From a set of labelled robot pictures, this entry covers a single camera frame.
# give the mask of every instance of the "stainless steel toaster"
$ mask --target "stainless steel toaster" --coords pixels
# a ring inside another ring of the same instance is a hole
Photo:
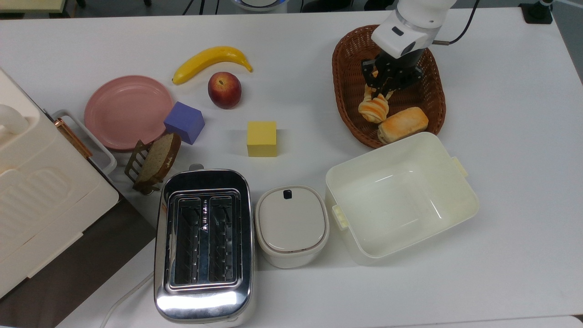
[[[249,187],[232,170],[182,172],[160,197],[154,301],[166,319],[234,327],[253,313]]]

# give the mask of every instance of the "pink plate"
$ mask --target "pink plate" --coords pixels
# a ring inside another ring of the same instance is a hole
[[[85,125],[107,148],[130,151],[138,140],[148,144],[164,133],[172,106],[172,97],[160,82],[146,76],[122,76],[91,96]]]

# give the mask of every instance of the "yellow cube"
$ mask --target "yellow cube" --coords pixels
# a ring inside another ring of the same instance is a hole
[[[278,155],[274,121],[247,123],[247,153],[249,157],[276,157]]]

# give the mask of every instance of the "canister lid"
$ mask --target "canister lid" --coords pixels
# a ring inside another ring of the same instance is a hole
[[[325,208],[308,187],[270,190],[257,206],[258,238],[264,250],[267,246],[276,253],[307,251],[319,246],[326,234]]]

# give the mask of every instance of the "white table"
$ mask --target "white table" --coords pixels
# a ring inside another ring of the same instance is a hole
[[[451,40],[468,10],[450,11],[439,38]],[[324,193],[326,171],[367,152],[336,110],[331,56],[352,29],[386,12],[190,16],[0,22],[0,66],[41,107],[82,118],[90,95],[121,75],[165,84],[203,111],[206,127],[184,145],[174,170],[192,163],[230,168],[253,199],[272,187],[306,184]],[[224,63],[181,86],[174,70],[206,47],[243,50],[253,73]],[[352,262],[337,231],[313,264],[277,270],[261,259],[252,327],[382,327],[583,313],[583,87],[556,25],[523,23],[520,10],[479,9],[466,36],[432,47],[447,100],[440,140],[469,172],[477,216],[374,267]],[[228,70],[243,83],[235,110],[219,110],[206,82]],[[280,155],[248,158],[248,120],[276,120]],[[124,165],[127,155],[118,155]],[[112,178],[150,221],[157,196]],[[120,294],[137,281],[116,280]],[[157,327],[144,292],[118,326]],[[112,300],[92,306],[105,313]]]
[[[99,327],[109,306],[139,284],[153,268],[154,241],[148,244],[132,260],[124,265],[111,279],[103,284],[80,307],[63,320],[57,328]],[[279,327],[274,322],[271,327]],[[110,317],[108,328],[178,328],[197,325],[174,324],[163,319],[154,307],[152,280],[122,303]],[[253,322],[245,327],[254,327]],[[338,327],[330,323],[322,327]],[[415,326],[415,328],[582,328],[583,323],[572,316],[537,317],[525,319],[489,320]]]

